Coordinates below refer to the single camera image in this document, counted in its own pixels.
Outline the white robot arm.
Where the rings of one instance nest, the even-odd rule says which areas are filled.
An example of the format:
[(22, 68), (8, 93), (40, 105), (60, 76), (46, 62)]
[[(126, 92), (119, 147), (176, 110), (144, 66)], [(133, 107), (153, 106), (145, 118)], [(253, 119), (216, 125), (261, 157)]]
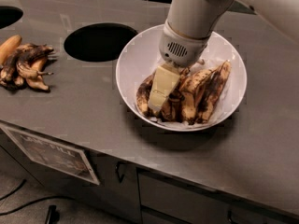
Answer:
[(177, 69), (198, 60), (233, 2), (249, 8), (291, 40), (299, 40), (299, 0), (172, 0), (159, 43), (169, 65), (157, 70), (149, 95), (151, 109), (162, 108), (178, 84)]

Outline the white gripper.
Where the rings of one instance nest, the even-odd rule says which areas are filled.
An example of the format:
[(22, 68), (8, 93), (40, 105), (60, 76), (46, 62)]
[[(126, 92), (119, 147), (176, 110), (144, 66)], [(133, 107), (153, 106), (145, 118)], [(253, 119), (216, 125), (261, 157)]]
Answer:
[(209, 29), (198, 24), (167, 20), (164, 23), (159, 51), (164, 60), (173, 63), (163, 63), (155, 71), (149, 94), (149, 108), (159, 112), (170, 93), (177, 86), (180, 74), (176, 67), (187, 67), (194, 64), (206, 48), (209, 39)]

